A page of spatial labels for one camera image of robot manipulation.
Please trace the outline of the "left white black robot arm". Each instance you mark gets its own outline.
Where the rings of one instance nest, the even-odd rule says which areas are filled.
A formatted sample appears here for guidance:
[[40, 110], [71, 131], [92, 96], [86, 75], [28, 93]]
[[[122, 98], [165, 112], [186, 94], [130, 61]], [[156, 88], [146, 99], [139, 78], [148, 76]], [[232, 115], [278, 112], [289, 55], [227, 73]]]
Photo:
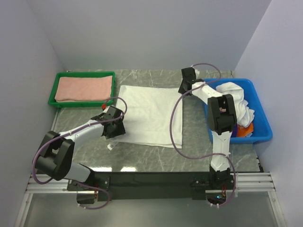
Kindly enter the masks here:
[[85, 124], [66, 132], [49, 131], [32, 162], [32, 176], [36, 183], [46, 184], [51, 180], [69, 179], [78, 181], [84, 190], [94, 187], [94, 171], [73, 163], [73, 153], [86, 142], [104, 136], [106, 139], [125, 134], [123, 118], [125, 111], [114, 106]]

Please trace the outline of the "pink towel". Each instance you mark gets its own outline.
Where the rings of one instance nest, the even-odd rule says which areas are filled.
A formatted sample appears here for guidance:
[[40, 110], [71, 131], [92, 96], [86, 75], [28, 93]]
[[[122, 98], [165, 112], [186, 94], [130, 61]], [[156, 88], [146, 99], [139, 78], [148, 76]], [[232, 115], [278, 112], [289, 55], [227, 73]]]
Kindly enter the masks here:
[[102, 78], [61, 77], [55, 94], [57, 102], [104, 101], [112, 92], [112, 76]]

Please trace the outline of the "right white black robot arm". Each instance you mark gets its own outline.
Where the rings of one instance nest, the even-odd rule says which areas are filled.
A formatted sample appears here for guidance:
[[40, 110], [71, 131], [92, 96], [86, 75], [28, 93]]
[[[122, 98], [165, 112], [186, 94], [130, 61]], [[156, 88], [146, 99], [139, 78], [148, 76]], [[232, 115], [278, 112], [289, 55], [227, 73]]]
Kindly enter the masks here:
[[184, 68], [181, 73], [178, 92], [184, 96], [194, 95], [207, 105], [207, 122], [213, 135], [208, 183], [211, 188], [219, 189], [232, 180], [228, 158], [232, 130], [237, 124], [234, 99], [232, 95], [216, 91], [203, 79], [197, 79], [193, 67]]

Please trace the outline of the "large white waffle towel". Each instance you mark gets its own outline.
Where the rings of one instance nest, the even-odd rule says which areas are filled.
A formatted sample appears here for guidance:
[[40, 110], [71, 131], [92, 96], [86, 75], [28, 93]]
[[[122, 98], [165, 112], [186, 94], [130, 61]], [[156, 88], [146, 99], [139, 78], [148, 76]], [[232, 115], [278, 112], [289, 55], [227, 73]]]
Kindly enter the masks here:
[[113, 138], [112, 142], [173, 148], [169, 122], [181, 96], [177, 88], [122, 85], [118, 96], [127, 104], [123, 119], [126, 133]]

